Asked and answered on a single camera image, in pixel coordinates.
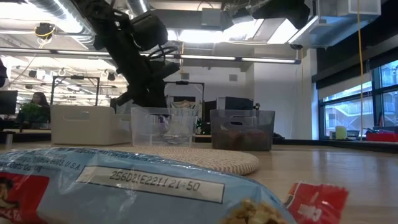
window frame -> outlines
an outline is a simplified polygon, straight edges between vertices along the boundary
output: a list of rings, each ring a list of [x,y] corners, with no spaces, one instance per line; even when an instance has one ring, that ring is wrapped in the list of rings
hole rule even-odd
[[[366,62],[366,68],[367,68],[367,71],[370,71],[369,61]],[[372,76],[372,90],[363,92],[363,98],[371,97],[373,99],[374,126],[378,126],[380,116],[382,116],[383,122],[384,122],[383,94],[390,93],[392,91],[398,91],[398,84],[387,86],[387,87],[382,87],[381,66],[372,69],[371,76]],[[342,98],[335,99],[335,100],[323,101],[323,99],[320,99],[318,101],[318,123],[319,123],[319,139],[320,140],[326,140],[326,139],[330,138],[325,133],[325,127],[326,127],[325,108],[326,108],[326,105],[333,105],[336,103],[342,103],[342,102],[347,102],[347,101],[351,101],[351,100],[358,100],[360,98],[361,98],[361,94],[358,93],[355,95],[346,96],[346,97],[342,97]]]

table surface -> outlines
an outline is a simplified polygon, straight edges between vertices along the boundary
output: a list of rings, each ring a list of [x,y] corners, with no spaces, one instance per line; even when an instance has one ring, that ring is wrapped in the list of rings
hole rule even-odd
[[[49,142],[14,144],[14,149],[49,147]],[[209,148],[211,144],[194,147]],[[273,146],[271,152],[248,152],[260,169],[248,177],[285,199],[292,184],[306,181],[346,187],[350,195],[341,223],[396,223],[398,155],[321,146]]]

white plastic bin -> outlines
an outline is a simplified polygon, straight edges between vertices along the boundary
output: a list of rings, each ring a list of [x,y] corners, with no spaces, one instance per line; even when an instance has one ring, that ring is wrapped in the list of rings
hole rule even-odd
[[[51,105],[53,144],[108,146],[131,142],[131,116],[104,106]]]
[[[132,145],[191,147],[195,113],[185,108],[132,108]]]

exposed duct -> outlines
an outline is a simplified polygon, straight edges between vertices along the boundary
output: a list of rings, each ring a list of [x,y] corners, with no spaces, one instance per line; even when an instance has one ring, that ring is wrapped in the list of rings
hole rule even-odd
[[[137,17],[150,9],[148,0],[127,0],[130,14]]]
[[[44,12],[58,18],[57,27],[64,32],[79,33],[83,36],[73,38],[83,44],[87,49],[94,50],[95,33],[89,23],[82,18],[77,8],[70,0],[26,0]]]

computer monitor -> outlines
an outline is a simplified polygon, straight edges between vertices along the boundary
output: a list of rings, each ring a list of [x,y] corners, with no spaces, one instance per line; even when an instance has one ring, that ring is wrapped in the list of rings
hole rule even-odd
[[[18,91],[0,91],[0,114],[15,114]]]
[[[225,98],[226,110],[253,110],[253,100],[246,98],[229,97]]]

